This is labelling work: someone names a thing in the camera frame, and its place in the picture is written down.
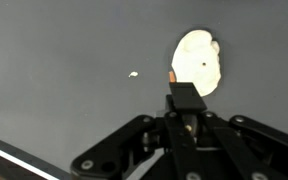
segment gray surface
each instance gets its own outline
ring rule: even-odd
[[[0,0],[0,139],[68,171],[164,108],[172,48],[199,27],[222,48],[209,109],[288,133],[288,1]]]

